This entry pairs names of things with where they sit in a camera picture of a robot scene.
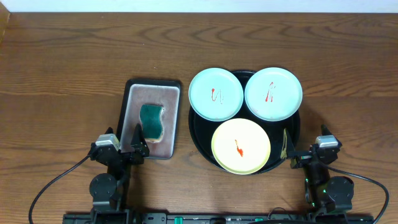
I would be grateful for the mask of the green scrub sponge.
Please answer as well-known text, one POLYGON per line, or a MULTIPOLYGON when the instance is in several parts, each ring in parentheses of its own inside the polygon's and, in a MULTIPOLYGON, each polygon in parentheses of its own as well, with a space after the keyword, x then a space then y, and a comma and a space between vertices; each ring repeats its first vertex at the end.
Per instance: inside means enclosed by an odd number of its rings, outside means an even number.
POLYGON ((140 109, 140 121, 144 138, 153 142, 159 142, 162 139, 162 112, 163 107, 160 105, 144 104, 140 109))

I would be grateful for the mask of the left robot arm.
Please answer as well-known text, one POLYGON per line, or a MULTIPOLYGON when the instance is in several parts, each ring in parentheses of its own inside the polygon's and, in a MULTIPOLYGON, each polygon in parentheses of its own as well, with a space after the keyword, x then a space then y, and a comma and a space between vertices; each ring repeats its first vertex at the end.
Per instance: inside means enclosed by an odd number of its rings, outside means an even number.
POLYGON ((112 128, 91 144, 89 158, 107 167, 106 173, 97 175, 90 183, 94 211, 120 212, 126 207, 131 166, 143 164, 144 158, 149 156, 140 124, 134 129, 130 146, 132 151, 122 152, 121 143, 112 128))

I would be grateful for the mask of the yellow plate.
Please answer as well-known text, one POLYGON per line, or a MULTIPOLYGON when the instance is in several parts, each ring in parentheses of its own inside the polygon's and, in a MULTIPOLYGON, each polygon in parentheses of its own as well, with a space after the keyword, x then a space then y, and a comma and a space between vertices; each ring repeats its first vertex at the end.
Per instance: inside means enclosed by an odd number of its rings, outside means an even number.
POLYGON ((271 142, 259 124, 243 118, 219 125, 211 139, 216 162, 230 173, 249 175, 259 171, 271 156, 271 142))

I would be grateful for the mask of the mint green plate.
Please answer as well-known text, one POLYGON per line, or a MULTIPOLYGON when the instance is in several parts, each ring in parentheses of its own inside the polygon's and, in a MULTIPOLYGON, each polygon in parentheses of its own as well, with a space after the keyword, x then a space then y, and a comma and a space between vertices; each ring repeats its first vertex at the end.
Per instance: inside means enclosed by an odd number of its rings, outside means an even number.
POLYGON ((300 107, 303 90, 298 78, 290 71, 264 68, 249 78, 244 89, 248 110, 265 121, 282 121, 300 107))
POLYGON ((243 105, 243 87, 238 78, 223 68, 207 68, 192 79, 188 98, 194 112, 209 121, 225 121, 243 105))

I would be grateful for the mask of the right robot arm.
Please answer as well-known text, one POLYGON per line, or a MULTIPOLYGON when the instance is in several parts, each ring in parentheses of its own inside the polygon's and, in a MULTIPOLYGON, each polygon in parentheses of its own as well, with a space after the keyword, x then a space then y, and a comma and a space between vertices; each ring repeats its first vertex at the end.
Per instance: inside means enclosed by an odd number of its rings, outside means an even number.
POLYGON ((280 158, 290 160, 292 169, 305 173, 306 201, 324 214, 344 213, 352 209, 354 183, 345 176, 332 177, 326 167, 338 158, 342 143, 321 125, 322 135, 307 151, 297 151, 287 130, 284 130, 280 158))

